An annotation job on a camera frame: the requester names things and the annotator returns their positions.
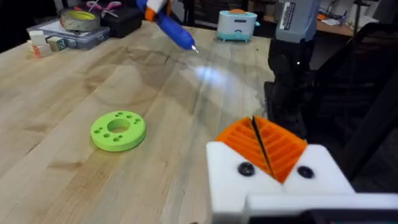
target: black cable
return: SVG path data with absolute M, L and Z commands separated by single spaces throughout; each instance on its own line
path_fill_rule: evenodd
M 362 0 L 357 0 L 357 8 L 356 8 L 356 14 L 355 14 L 355 21 L 354 21 L 354 34 L 352 38 L 352 51 L 351 51 L 351 71 L 350 71 L 350 76 L 349 76 L 349 85 L 348 85 L 348 91 L 346 94 L 346 102 L 345 102 L 345 108 L 344 108 L 344 141 L 345 143 L 347 142 L 347 120 L 348 120 L 348 102 L 349 102 L 349 97 L 352 94 L 352 88 L 353 88 L 353 82 L 354 82 L 354 76 L 356 72 L 356 67 L 357 67 L 357 58 L 356 58 L 356 48 L 358 46 L 358 41 L 357 41 L 357 34 L 358 34 L 358 24 L 359 24 L 359 15 L 361 14 L 361 5 L 362 5 Z

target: grey device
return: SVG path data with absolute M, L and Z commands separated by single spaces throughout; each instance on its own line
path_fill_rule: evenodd
M 275 38 L 290 43 L 308 42 L 317 31 L 320 0 L 285 0 Z

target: hole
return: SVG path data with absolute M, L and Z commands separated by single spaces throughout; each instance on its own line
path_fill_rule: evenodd
M 122 133 L 130 128 L 130 122 L 125 119 L 115 119 L 107 125 L 107 129 L 113 133 Z

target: white part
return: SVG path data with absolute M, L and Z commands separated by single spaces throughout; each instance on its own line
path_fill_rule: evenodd
M 35 46 L 45 45 L 47 42 L 45 41 L 46 35 L 44 35 L 43 31 L 35 30 L 29 32 L 30 39 L 32 40 L 32 44 Z
M 310 209 L 397 209 L 397 194 L 249 195 L 244 220 L 253 216 L 291 216 Z
M 297 169 L 307 166 L 314 172 L 312 179 L 303 178 Z M 284 182 L 287 194 L 354 194 L 355 191 L 327 149 L 308 145 Z
M 31 40 L 27 40 L 27 47 L 31 52 L 35 52 L 35 49 L 33 49 L 33 44 Z
M 46 57 L 51 55 L 52 51 L 49 44 L 35 46 L 37 47 L 40 57 Z
M 209 178 L 208 224 L 246 224 L 251 216 L 297 215 L 312 208 L 397 209 L 397 194 L 356 194 L 329 152 L 308 145 L 284 185 L 257 167 L 244 177 L 238 166 L 247 162 L 222 142 L 206 145 Z M 311 168 L 305 179 L 297 167 Z
M 166 4 L 165 0 L 148 0 L 147 7 L 151 8 L 155 13 L 158 13 L 160 9 Z
M 44 32 L 42 30 L 29 31 L 29 36 L 32 37 L 33 35 L 44 35 Z
M 282 194 L 282 185 L 254 166 L 255 174 L 245 177 L 238 166 L 247 160 L 223 142 L 206 145 L 210 187 L 210 223 L 239 223 L 246 196 Z

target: green 3d printed ring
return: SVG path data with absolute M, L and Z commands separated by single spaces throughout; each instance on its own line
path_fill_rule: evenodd
M 105 151 L 121 152 L 136 147 L 145 138 L 145 122 L 130 111 L 115 111 L 98 118 L 91 126 L 94 144 Z

